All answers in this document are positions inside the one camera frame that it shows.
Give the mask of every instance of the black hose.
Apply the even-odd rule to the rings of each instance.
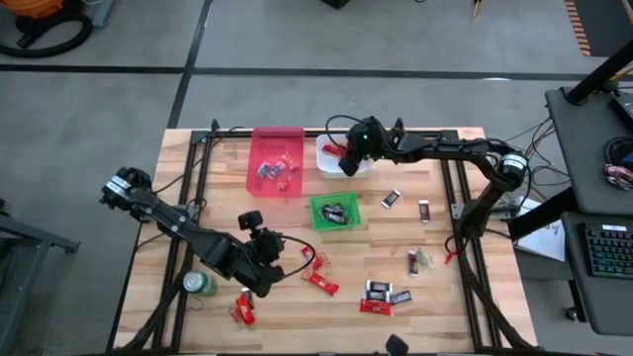
[[[53,15],[50,19],[42,20],[41,23],[38,24],[39,27],[37,29],[37,32],[34,34],[29,34],[29,36],[34,36],[35,38],[38,38],[46,31],[52,29],[59,24],[63,24],[69,21],[78,21],[81,23],[81,30],[74,38],[66,41],[63,44],[57,44],[47,48],[39,49],[11,48],[0,44],[0,53],[19,58],[45,58],[66,53],[69,50],[75,49],[86,42],[86,40],[88,40],[90,34],[92,33],[92,21],[90,20],[90,18],[79,12],[66,13],[63,12],[63,10],[61,11],[62,13]]]

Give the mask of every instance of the green bowl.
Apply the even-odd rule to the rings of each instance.
[[[324,220],[320,215],[320,208],[324,205],[340,204],[349,217],[349,224],[342,225]],[[356,193],[339,193],[310,199],[310,211],[313,215],[313,229],[328,231],[343,228],[353,228],[361,223],[358,212]]]

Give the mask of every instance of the keyboard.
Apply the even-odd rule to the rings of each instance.
[[[581,224],[589,274],[633,280],[633,227]]]

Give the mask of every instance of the red plastic bin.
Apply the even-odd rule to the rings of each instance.
[[[255,128],[248,156],[248,175],[246,190],[253,197],[266,198],[299,198],[304,180],[304,140],[302,128]],[[281,161],[282,155],[289,153],[299,164],[294,170],[284,169],[275,180],[260,178],[257,170],[266,162],[274,167]],[[280,191],[278,183],[291,178],[286,191]]]

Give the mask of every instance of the red candy wrapper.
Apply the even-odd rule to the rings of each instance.
[[[277,183],[277,190],[280,192],[285,192],[290,187],[290,182],[293,180],[293,177],[286,177],[281,182]]]
[[[391,303],[379,302],[379,301],[360,301],[360,312],[372,312],[382,315],[392,315]]]
[[[288,169],[295,170],[299,168],[299,163],[295,162],[293,157],[290,156],[290,153],[286,152],[283,156],[281,156],[282,162],[286,163]]]
[[[252,325],[255,322],[255,314],[250,307],[248,297],[245,293],[239,295],[239,298],[235,300],[236,309],[239,312],[239,316],[246,325]]]
[[[324,266],[324,265],[329,264],[329,263],[330,263],[329,262],[329,258],[327,257],[325,252],[319,252],[319,253],[316,254],[315,262],[313,262],[313,269],[316,271],[321,266]]]
[[[334,143],[328,143],[323,147],[323,152],[329,155],[336,156],[338,158],[342,158],[343,156],[345,156],[345,152],[347,152],[347,148],[339,147],[335,145]]]
[[[313,257],[313,251],[309,247],[304,247],[301,250],[301,253],[306,257],[307,260]],[[319,252],[316,254],[315,259],[313,260],[313,269],[317,271],[322,266],[330,264],[329,257],[325,254],[325,252]]]
[[[328,293],[331,296],[334,296],[336,291],[338,291],[337,284],[326,280],[322,275],[320,275],[317,272],[310,273],[308,271],[305,271],[302,274],[301,278],[323,289],[326,293]]]

